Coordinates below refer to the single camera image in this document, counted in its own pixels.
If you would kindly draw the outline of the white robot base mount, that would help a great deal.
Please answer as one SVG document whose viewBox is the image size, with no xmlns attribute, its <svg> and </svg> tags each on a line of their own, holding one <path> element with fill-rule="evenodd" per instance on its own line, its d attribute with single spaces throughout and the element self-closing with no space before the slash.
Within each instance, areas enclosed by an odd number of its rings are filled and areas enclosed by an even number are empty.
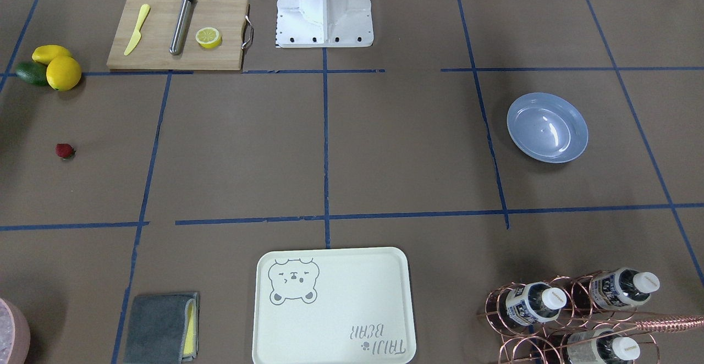
<svg viewBox="0 0 704 364">
<path fill-rule="evenodd" d="M 374 40 L 371 0 L 277 0 L 277 48 L 359 48 Z"/>
</svg>

